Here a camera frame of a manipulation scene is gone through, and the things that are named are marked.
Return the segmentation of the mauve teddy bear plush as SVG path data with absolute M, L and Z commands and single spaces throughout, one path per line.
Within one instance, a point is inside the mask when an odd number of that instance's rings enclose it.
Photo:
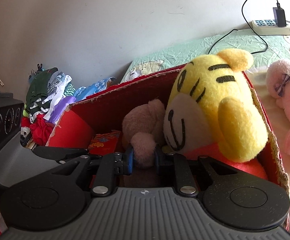
M 134 149 L 138 165 L 153 164 L 157 144 L 163 141 L 165 106 L 159 99 L 149 101 L 132 109 L 122 121 L 122 145 Z

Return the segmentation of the yellow tiger plush toy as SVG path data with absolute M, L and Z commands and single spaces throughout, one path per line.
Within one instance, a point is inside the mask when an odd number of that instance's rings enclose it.
M 244 71 L 253 56 L 242 49 L 200 55 L 182 68 L 171 89 L 163 123 L 168 147 L 195 159 L 209 155 L 266 179 L 257 155 L 268 132 Z

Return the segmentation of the red cardboard box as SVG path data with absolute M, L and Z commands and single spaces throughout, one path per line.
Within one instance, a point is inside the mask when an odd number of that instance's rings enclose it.
M 92 137 L 122 129 L 135 107 L 159 99 L 167 103 L 182 67 L 174 67 L 111 86 L 67 107 L 47 145 L 86 148 Z M 82 217 L 70 224 L 79 239 L 283 239 L 289 228 L 288 176 L 275 136 L 257 157 L 266 172 L 251 177 L 222 155 L 217 143 L 186 153 L 197 175 L 197 198 L 177 194 L 173 186 L 119 187 L 93 200 Z

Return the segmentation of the pile of colourful clothes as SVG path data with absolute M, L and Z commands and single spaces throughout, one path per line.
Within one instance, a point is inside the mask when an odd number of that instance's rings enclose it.
M 46 145 L 54 126 L 72 103 L 85 100 L 112 85 L 114 77 L 108 77 L 89 85 L 75 88 L 72 77 L 57 67 L 44 69 L 37 64 L 28 77 L 29 88 L 23 110 L 21 124 L 21 145 L 29 143 Z

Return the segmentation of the pink plush with purple bow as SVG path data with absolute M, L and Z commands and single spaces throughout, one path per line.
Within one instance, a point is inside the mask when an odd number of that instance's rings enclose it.
M 278 107 L 290 107 L 290 61 L 278 60 L 266 72 L 266 87 Z

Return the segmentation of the white power strip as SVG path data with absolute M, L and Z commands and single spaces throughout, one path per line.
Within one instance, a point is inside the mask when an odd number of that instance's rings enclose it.
M 290 27 L 278 27 L 274 20 L 253 20 L 252 29 L 259 36 L 290 35 Z

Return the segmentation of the black power adapter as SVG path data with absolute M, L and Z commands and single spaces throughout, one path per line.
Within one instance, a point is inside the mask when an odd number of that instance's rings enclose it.
M 286 27 L 285 12 L 279 2 L 276 3 L 276 7 L 273 7 L 273 13 L 276 25 L 280 28 Z

